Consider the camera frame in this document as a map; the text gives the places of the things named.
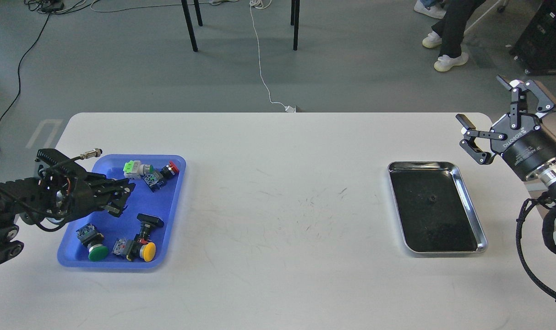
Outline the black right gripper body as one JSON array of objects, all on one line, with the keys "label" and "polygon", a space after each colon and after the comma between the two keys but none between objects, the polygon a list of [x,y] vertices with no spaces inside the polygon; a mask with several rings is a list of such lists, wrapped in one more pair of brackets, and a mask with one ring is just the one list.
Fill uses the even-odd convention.
[{"label": "black right gripper body", "polygon": [[511,127],[507,115],[495,122],[490,129],[504,135],[505,139],[492,140],[490,148],[500,154],[518,178],[525,182],[538,167],[556,158],[556,136],[543,128],[536,115],[522,114],[520,118],[518,130]]}]

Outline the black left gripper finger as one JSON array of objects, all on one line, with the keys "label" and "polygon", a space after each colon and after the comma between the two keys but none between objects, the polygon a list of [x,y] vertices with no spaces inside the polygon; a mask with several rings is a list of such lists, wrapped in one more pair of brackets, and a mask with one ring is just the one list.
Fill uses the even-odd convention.
[{"label": "black left gripper finger", "polygon": [[109,198],[115,198],[115,196],[121,196],[124,193],[131,193],[136,184],[130,182],[128,178],[123,178],[116,180],[114,178],[102,178],[93,181],[93,194],[94,196],[108,196]]},{"label": "black left gripper finger", "polygon": [[120,217],[126,209],[130,194],[98,194],[93,196],[93,212],[106,211],[114,217]]}]

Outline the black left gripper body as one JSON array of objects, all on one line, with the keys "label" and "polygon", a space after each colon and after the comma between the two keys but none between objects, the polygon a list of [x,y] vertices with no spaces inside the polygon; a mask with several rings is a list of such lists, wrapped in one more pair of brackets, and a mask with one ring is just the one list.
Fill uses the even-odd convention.
[{"label": "black left gripper body", "polygon": [[54,148],[37,151],[37,178],[34,181],[34,223],[44,231],[50,230],[42,224],[48,220],[54,224],[52,230],[66,223],[81,219],[105,207],[105,175],[85,170],[79,160],[100,157],[102,149],[94,148],[73,158]]}]

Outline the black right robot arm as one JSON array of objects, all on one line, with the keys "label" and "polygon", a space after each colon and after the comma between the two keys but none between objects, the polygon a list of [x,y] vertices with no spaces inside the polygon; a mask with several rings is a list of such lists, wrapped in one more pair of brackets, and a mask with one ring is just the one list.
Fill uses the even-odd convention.
[{"label": "black right robot arm", "polygon": [[544,116],[556,112],[556,98],[538,81],[508,81],[499,75],[496,79],[511,94],[508,112],[487,131],[476,129],[465,115],[456,115],[463,126],[460,146],[481,165],[489,165],[495,156],[500,156],[521,181],[539,179],[546,186],[547,191],[540,197],[524,201],[516,220],[515,245],[529,278],[556,302],[556,291],[530,270],[521,246],[527,215],[536,205],[542,205],[548,210],[541,230],[544,245],[556,255],[556,136],[542,121]]}]

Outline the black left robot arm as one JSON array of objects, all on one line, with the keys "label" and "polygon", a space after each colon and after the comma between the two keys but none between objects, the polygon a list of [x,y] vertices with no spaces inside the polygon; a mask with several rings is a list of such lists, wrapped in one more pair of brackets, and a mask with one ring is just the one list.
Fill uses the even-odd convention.
[{"label": "black left robot arm", "polygon": [[121,216],[135,184],[128,178],[89,172],[77,163],[101,154],[96,148],[69,158],[54,148],[39,149],[36,177],[0,182],[0,264],[23,250],[23,243],[15,240],[17,215],[36,226],[44,219],[53,220],[58,228],[96,211]]}]

